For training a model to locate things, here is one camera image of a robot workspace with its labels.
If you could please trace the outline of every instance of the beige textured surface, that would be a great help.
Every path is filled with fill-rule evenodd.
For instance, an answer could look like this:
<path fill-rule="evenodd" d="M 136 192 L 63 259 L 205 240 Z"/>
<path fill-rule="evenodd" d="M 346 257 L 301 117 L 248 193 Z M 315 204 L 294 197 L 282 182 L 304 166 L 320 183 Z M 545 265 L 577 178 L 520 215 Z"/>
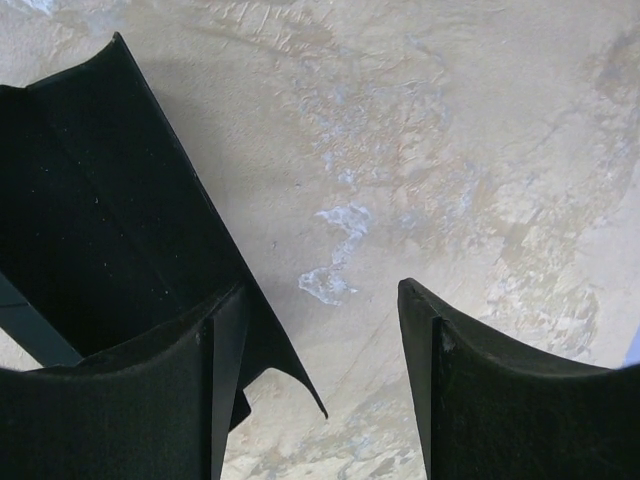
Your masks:
<path fill-rule="evenodd" d="M 0 0 L 0 83 L 123 33 L 326 400 L 248 389 L 224 478 L 422 479 L 396 283 L 623 361 L 640 300 L 634 0 Z M 0 362 L 30 368 L 0 337 Z"/>

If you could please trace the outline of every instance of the curved black edge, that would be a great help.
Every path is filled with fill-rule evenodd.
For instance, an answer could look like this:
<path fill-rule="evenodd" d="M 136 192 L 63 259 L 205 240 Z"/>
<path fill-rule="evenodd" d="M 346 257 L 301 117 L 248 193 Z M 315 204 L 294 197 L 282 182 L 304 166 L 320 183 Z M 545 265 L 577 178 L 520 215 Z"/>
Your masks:
<path fill-rule="evenodd" d="M 430 479 L 637 477 L 640 365 L 537 350 L 413 279 L 398 285 L 398 310 Z"/>
<path fill-rule="evenodd" d="M 447 329 L 454 330 L 468 348 L 505 368 L 540 376 L 593 375 L 609 371 L 553 355 L 511 338 L 456 310 L 414 279 L 401 281 L 398 289 L 400 295 L 428 308 L 432 318 L 442 318 Z"/>

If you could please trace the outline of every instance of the white paint smudge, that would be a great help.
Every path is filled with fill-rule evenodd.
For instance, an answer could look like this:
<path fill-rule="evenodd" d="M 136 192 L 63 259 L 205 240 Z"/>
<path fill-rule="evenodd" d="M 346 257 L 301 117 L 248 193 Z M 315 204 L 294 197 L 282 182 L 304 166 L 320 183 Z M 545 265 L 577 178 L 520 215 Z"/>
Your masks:
<path fill-rule="evenodd" d="M 22 12 L 37 10 L 46 15 L 52 15 L 58 9 L 57 0 L 5 0 L 10 7 Z"/>
<path fill-rule="evenodd" d="M 333 249 L 331 265 L 300 275 L 298 287 L 327 305 L 339 306 L 342 305 L 345 295 L 357 292 L 342 278 L 340 271 L 351 258 L 362 238 L 369 232 L 373 217 L 365 207 L 353 204 L 321 211 L 316 215 L 323 217 L 331 225 L 339 226 L 348 237 Z"/>

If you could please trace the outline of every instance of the gray mottled surface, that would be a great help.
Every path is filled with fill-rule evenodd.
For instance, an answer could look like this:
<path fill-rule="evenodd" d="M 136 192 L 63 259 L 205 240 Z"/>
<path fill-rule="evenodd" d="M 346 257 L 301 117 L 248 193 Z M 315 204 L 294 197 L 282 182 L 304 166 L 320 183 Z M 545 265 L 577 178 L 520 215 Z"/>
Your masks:
<path fill-rule="evenodd" d="M 0 0 L 0 83 L 123 33 L 326 400 L 249 388 L 224 478 L 422 479 L 395 288 L 621 364 L 638 328 L 633 0 Z M 31 368 L 10 340 L 2 364 Z"/>

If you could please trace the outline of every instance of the black curved piece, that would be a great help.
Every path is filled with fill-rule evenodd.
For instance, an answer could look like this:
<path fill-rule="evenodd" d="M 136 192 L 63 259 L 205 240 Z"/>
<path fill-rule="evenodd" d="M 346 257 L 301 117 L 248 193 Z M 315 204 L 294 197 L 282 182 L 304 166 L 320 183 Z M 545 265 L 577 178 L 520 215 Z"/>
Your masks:
<path fill-rule="evenodd" d="M 43 366 L 73 366 L 240 285 L 228 425 L 250 413 L 242 390 L 268 368 L 326 415 L 119 34 L 77 67 L 0 86 L 0 125 L 0 328 Z M 221 334 L 214 350 L 236 344 Z M 214 371 L 236 369 L 217 356 Z"/>
<path fill-rule="evenodd" d="M 0 478 L 218 479 L 249 310 L 237 285 L 75 367 L 0 370 Z"/>
<path fill-rule="evenodd" d="M 529 347 L 412 279 L 398 309 L 429 480 L 640 477 L 640 365 Z"/>

